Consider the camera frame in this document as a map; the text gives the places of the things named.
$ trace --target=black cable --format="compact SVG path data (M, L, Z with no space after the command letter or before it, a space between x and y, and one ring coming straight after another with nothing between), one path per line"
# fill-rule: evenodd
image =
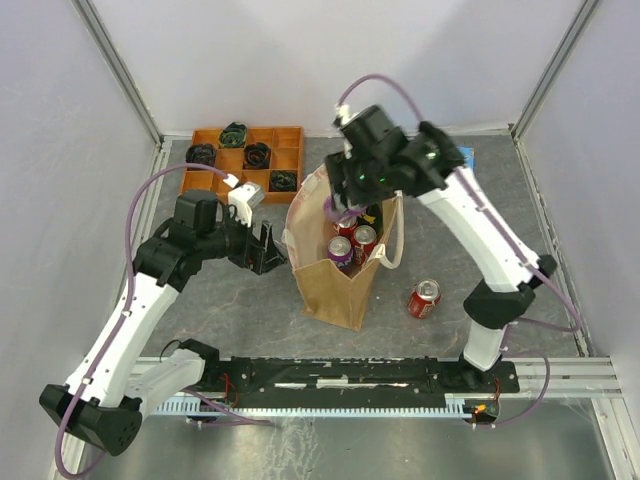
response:
M210 143L191 145L185 155L185 161L213 167L216 163L216 153L215 147Z
M244 142L246 140L246 125L236 122L231 123L227 128L225 128L218 138L218 141L220 142L220 148L244 147Z
M295 172L275 170L269 176L270 192L295 192L298 185L298 176Z
M252 143L244 147L244 162L246 168L264 169L269 168L271 160L271 149L265 143Z
M164 352L167 351L167 348L169 348L171 345L173 345L174 343L178 342L178 347L180 348L180 346L182 345L182 341L178 340L177 338L174 338L173 340L171 340L169 343L167 343L164 348L162 349L162 351L160 352L160 356L158 357L160 359L160 361L162 362L162 355L164 354Z

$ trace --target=white backdrop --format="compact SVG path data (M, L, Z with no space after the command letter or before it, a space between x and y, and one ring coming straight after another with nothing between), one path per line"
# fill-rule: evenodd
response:
M356 78L391 75L459 129L515 122L581 0L94 0L164 133L240 120L331 130ZM384 85L354 95L412 117Z
M0 14L0 478L47 478L38 405L113 308L124 219L154 145L69 0Z
M601 2L524 137L600 354L640 429L640 42L636 0Z

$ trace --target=orange wooden organizer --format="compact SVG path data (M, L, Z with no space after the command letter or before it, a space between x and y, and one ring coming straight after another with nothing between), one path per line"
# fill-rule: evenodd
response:
M220 148L218 138L222 130L222 128L195 130L191 144L212 144L217 150L215 167L235 175L241 182L253 182L260 185L265 193L265 199L262 203L291 203L302 183L302 155L304 153L302 127L249 128L245 146L262 142L271 149L269 169L264 170L245 168L244 147ZM296 192L269 191L269 176L274 170L295 172L298 178ZM227 193L231 190L215 173L186 170L182 178L180 193L194 188L216 192L223 202L227 201Z

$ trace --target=concrete floor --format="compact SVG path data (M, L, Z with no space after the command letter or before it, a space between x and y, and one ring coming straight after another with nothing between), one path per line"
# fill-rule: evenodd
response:
M475 172L488 197L516 234L537 252L544 252L521 162L509 136L455 138L475 149ZM174 141L169 164L184 161L188 141ZM305 172L317 168L339 139L313 138L305 143ZM179 173L166 177L154 226L173 213L181 182ZM279 239L287 205L264 205L257 221L267 219ZM258 277L226 260L212 261L185 288L161 319L143 355L159 354L174 338L196 338L220 349L223 356L458 356L466 342L470 319L462 302L480 280L471 257L448 229L415 199L405 199L405 253L396 270L380 268L374 280L364 326L359 333L303 316L302 299L289 265ZM443 299L429 319L420 321L406 310L412 285L436 279ZM568 325L560 302L544 288L528 314L556 325ZM572 335L513 327L512 352L542 350L551 357L575 356Z

